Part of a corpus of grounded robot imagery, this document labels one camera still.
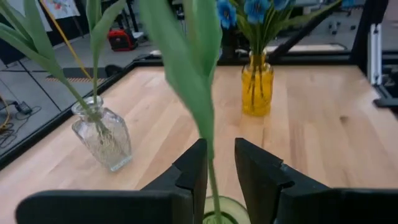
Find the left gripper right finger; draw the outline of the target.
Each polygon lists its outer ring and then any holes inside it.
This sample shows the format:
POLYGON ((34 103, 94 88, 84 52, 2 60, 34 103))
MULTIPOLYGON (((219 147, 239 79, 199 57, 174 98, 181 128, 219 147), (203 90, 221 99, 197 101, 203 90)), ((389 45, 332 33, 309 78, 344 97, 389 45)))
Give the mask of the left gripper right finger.
POLYGON ((251 223, 397 223, 397 190, 333 188, 244 138, 234 157, 251 223))

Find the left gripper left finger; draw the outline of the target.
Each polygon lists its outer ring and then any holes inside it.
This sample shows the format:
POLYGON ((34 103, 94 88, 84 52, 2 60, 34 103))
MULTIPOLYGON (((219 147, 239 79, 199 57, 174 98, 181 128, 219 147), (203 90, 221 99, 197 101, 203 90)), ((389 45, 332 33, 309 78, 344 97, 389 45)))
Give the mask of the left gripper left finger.
POLYGON ((140 190, 45 190, 19 202, 17 223, 201 223, 207 143, 197 140, 140 190))

